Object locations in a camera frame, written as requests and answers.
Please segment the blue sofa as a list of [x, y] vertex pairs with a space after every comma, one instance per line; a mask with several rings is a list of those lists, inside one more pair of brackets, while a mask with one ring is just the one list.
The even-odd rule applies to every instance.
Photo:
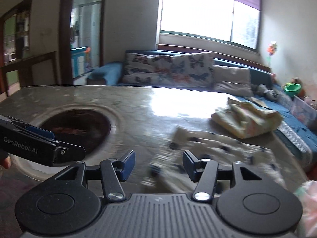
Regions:
[[316, 162], [316, 131], [295, 115], [303, 101], [281, 104], [283, 95], [265, 71], [222, 63], [212, 52], [183, 53], [128, 50], [124, 61], [94, 69], [88, 85], [129, 85], [225, 93], [234, 101], [212, 119], [239, 139], [274, 132], [304, 167]]

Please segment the clear plastic storage box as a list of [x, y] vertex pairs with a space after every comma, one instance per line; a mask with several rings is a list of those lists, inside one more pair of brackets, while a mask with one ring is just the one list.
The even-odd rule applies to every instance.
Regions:
[[297, 96], [293, 97], [291, 114], [311, 130], [316, 130], [316, 110]]

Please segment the dark wooden shelf unit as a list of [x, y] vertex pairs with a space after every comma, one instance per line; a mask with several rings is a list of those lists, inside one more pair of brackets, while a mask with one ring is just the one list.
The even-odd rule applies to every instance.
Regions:
[[4, 64], [29, 56], [31, 5], [23, 0], [2, 16]]

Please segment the colourful pinwheel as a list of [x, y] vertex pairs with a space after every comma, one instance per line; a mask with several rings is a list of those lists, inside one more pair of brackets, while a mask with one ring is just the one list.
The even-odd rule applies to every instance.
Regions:
[[267, 52], [268, 52], [268, 65], [271, 66], [272, 56], [275, 55], [275, 53], [277, 52], [277, 42], [276, 41], [273, 41], [269, 44], [269, 46], [267, 48]]

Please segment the green plastic bowl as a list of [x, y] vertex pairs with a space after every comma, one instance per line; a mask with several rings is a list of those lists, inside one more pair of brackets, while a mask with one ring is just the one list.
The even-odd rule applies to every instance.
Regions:
[[294, 97], [300, 93], [301, 85], [297, 83], [288, 83], [283, 90], [289, 97]]

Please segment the beige cushion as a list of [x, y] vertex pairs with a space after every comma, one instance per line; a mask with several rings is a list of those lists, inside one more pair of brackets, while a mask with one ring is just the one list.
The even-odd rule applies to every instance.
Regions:
[[215, 92], [233, 96], [253, 97], [250, 70], [248, 68], [213, 66], [212, 89]]

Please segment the dark wooden side table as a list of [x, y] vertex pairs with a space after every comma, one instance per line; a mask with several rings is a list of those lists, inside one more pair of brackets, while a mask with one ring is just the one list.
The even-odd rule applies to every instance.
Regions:
[[9, 64], [1, 66], [1, 93], [9, 95], [9, 85], [6, 77], [6, 73], [12, 71], [18, 71], [18, 74], [22, 76], [22, 88], [34, 85], [34, 79], [32, 75], [32, 66], [45, 61], [51, 60], [53, 66], [53, 76], [55, 84], [58, 84], [57, 76], [57, 62], [56, 62], [56, 51], [44, 53], [40, 55], [34, 55], [21, 60], [10, 62]]

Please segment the white dotted garment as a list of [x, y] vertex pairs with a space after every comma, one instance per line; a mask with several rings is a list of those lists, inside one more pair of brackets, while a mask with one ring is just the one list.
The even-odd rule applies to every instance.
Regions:
[[142, 184], [149, 192], [189, 193], [195, 183], [189, 179], [182, 162], [184, 150], [190, 150], [199, 159], [211, 159], [220, 167], [230, 167], [241, 161], [254, 166], [282, 187], [286, 187], [280, 167], [269, 148], [243, 143], [225, 135], [206, 131], [190, 131], [178, 127], [171, 134], [166, 146], [152, 160], [149, 176]]

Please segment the butterfly print cushion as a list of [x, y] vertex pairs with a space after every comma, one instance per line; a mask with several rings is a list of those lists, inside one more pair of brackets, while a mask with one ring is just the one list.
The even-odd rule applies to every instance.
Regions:
[[137, 85], [210, 88], [213, 57], [212, 52], [173, 56], [128, 53], [121, 80], [122, 83]]

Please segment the round black induction cooktop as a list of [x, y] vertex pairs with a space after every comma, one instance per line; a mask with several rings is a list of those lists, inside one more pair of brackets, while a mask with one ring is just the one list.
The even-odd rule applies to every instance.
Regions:
[[88, 155], [106, 140], [111, 124], [97, 111], [75, 109], [48, 118], [40, 128], [53, 132], [56, 140], [83, 147]]

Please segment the yellow folded cloth bag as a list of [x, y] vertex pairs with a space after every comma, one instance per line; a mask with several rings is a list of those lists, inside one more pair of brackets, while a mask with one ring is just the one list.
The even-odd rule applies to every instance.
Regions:
[[248, 139], [273, 132], [283, 118], [274, 110], [259, 109], [250, 102], [227, 99], [227, 106], [219, 107], [211, 119], [239, 139]]

